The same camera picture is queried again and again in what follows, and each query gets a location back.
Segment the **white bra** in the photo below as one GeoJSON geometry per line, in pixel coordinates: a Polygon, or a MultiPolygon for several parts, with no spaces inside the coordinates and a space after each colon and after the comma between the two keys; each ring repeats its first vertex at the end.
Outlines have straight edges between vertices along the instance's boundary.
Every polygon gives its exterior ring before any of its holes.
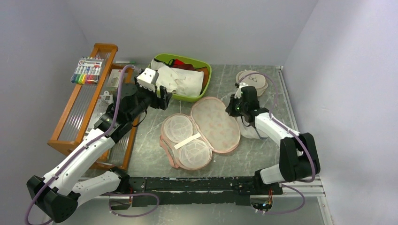
{"type": "Polygon", "coordinates": [[[204,72],[171,68],[156,59],[152,59],[150,68],[159,74],[156,80],[157,87],[164,86],[167,92],[192,98],[200,95],[204,72]]]}

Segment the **pink floral laundry bag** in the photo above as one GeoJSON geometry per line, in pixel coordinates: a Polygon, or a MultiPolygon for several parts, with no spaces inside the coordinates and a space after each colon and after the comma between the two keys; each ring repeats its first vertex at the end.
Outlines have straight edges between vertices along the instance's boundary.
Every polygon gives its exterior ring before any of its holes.
{"type": "Polygon", "coordinates": [[[214,153],[228,154],[238,147],[239,125],[225,110],[220,99],[205,97],[188,115],[176,113],[164,120],[160,146],[172,168],[199,170],[212,161],[214,153]]]}

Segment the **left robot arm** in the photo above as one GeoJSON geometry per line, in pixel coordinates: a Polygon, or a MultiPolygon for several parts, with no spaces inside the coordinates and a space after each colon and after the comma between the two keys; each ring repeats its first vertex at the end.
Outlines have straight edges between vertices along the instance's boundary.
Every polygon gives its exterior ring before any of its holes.
{"type": "Polygon", "coordinates": [[[83,203],[99,195],[130,191],[130,176],[114,166],[104,174],[80,182],[80,177],[108,149],[133,128],[133,121],[149,107],[165,110],[172,93],[160,86],[149,90],[139,81],[120,84],[113,102],[95,123],[87,137],[58,166],[44,176],[32,176],[27,188],[32,205],[52,222],[69,218],[83,203]]]}

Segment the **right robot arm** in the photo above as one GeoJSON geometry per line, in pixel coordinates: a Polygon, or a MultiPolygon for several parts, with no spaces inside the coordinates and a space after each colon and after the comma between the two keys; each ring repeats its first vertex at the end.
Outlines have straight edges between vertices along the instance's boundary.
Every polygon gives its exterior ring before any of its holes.
{"type": "Polygon", "coordinates": [[[258,194],[265,194],[271,184],[280,182],[311,182],[321,167],[315,140],[310,133],[300,133],[289,128],[274,117],[267,108],[260,107],[257,91],[242,82],[231,95],[226,112],[240,117],[245,126],[251,126],[264,133],[279,147],[279,163],[256,172],[253,188],[258,194]]]}

